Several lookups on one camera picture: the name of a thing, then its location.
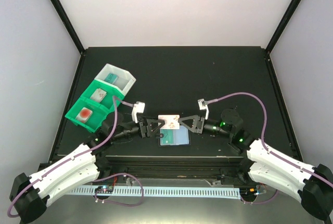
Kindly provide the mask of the white patterned card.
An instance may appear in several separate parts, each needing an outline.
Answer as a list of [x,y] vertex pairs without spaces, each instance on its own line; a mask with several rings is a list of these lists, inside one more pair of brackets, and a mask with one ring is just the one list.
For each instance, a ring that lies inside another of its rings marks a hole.
[[159,115],[158,119],[164,121],[164,125],[161,129],[167,130],[178,130],[180,128],[180,123],[178,122],[179,115]]

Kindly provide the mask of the teal card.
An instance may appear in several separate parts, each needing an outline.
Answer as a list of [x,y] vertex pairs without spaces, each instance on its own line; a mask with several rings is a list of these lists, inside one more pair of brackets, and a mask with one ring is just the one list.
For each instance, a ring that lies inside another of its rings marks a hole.
[[162,134],[162,137],[160,138],[160,145],[161,146],[168,146],[168,145],[174,145],[174,131],[171,129],[161,129],[160,134]]
[[117,79],[118,79],[118,76],[117,76],[116,74],[114,74],[114,73],[109,73],[109,74],[105,77],[104,81],[107,82],[107,83],[110,83],[110,84],[114,84],[114,83],[117,81]]

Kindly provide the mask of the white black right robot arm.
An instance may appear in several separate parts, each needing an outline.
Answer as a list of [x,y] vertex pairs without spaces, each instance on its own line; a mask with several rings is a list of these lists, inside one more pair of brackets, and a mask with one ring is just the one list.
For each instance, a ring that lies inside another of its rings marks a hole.
[[332,171],[327,166],[314,167],[263,144],[243,128],[242,118],[231,108],[221,113],[219,121],[193,115],[178,122],[195,134],[228,138],[229,145],[244,156],[236,171],[239,182],[273,187],[297,200],[313,217],[332,222]]

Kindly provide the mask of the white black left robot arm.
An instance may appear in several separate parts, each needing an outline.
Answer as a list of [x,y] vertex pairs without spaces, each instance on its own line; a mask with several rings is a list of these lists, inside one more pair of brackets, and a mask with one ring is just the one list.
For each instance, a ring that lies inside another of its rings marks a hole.
[[78,186],[127,177],[126,172],[112,173],[106,151],[118,140],[135,135],[142,139],[157,137],[164,125],[165,121],[161,119],[138,117],[124,122],[120,113],[109,114],[93,137],[69,155],[30,176],[21,173],[15,177],[8,217],[19,217],[21,223],[31,223],[52,203]]

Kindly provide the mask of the red circle card in bin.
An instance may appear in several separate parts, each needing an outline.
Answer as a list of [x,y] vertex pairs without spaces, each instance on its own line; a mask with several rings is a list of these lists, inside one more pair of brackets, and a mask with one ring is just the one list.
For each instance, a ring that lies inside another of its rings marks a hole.
[[93,114],[93,111],[89,108],[83,107],[79,113],[77,114],[77,116],[75,117],[75,119],[81,123],[86,123],[90,116]]

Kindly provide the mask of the teal card in white bin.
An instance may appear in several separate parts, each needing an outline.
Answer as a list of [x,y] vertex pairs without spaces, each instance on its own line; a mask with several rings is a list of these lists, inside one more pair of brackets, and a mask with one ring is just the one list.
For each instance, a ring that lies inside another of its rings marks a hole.
[[114,84],[114,83],[117,81],[117,79],[118,79],[118,76],[117,76],[116,74],[114,74],[114,73],[109,73],[109,74],[105,77],[104,81],[107,82],[107,83],[110,83],[110,84]]

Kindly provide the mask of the green bin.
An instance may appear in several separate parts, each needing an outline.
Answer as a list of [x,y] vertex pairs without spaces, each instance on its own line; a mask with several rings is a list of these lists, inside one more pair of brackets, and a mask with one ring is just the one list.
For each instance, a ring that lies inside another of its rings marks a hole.
[[74,125],[95,133],[108,114],[109,111],[105,106],[91,99],[80,97],[65,114],[65,117]]
[[116,96],[120,100],[123,100],[125,97],[118,87],[103,83],[100,80],[93,80],[81,94],[82,98],[99,103],[109,112],[114,111],[113,96]]

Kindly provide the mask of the green bin middle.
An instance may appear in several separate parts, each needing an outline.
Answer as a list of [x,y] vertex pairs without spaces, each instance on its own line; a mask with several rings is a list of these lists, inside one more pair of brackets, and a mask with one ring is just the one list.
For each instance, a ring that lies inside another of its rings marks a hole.
[[118,87],[103,83],[100,80],[93,80],[81,94],[82,98],[99,103],[109,112],[114,111],[113,96],[116,96],[120,100],[123,100],[125,97]]

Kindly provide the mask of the white bin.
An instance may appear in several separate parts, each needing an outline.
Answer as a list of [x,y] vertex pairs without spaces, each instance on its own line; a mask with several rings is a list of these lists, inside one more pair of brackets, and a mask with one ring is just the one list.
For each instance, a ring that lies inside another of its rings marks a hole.
[[128,94],[136,82],[136,78],[129,71],[111,64],[105,64],[94,79],[116,88],[123,96]]

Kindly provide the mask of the left controller board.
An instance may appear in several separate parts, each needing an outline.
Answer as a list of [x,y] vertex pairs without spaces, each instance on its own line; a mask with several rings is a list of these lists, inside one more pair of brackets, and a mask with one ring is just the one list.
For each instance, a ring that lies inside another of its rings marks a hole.
[[94,193],[95,194],[111,194],[113,192],[113,186],[111,185],[99,185]]

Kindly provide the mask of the controller board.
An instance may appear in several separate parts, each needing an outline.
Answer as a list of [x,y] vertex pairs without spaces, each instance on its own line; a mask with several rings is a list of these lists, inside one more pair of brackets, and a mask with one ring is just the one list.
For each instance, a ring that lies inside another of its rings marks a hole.
[[239,189],[240,195],[244,196],[253,196],[261,194],[261,186],[257,185],[253,188],[240,188]]
[[95,194],[111,194],[113,192],[113,186],[111,185],[99,185],[94,193]]

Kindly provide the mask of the right controller board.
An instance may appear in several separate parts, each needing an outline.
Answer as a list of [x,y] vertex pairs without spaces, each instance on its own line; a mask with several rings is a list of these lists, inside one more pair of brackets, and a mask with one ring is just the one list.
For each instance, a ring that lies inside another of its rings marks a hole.
[[239,189],[240,195],[244,196],[253,196],[261,194],[261,186],[257,185],[253,188],[240,188]]

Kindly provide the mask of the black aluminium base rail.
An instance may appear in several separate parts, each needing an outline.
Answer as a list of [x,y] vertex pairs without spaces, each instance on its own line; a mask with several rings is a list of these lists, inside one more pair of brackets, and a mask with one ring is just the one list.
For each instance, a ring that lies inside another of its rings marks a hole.
[[207,179],[223,184],[255,185],[243,157],[106,156],[96,159],[100,177],[126,172],[140,179]]

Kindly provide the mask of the black frame post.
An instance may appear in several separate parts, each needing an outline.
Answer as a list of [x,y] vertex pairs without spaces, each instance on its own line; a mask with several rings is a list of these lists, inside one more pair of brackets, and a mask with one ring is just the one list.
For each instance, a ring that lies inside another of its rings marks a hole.
[[302,0],[291,0],[286,11],[284,12],[277,28],[275,29],[270,41],[268,42],[265,51],[270,54],[274,47],[276,46],[278,40],[280,39],[282,33],[284,32],[286,26],[288,25],[293,14],[297,10]]
[[71,38],[72,42],[75,44],[77,50],[79,51],[80,54],[83,54],[85,52],[85,48],[84,48],[77,32],[75,31],[61,1],[60,0],[50,0],[50,2],[52,3],[55,11],[57,12],[60,20],[62,21],[66,31],[70,35],[70,38]]

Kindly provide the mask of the black right frame post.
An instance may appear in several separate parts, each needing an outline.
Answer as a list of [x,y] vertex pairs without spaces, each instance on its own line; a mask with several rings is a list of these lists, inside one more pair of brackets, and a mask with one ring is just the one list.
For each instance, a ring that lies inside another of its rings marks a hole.
[[297,10],[302,0],[291,0],[286,11],[284,12],[277,28],[275,29],[270,41],[268,42],[265,51],[270,54],[274,47],[276,46],[278,40],[280,39],[282,33],[284,32],[286,26],[288,25],[293,14]]

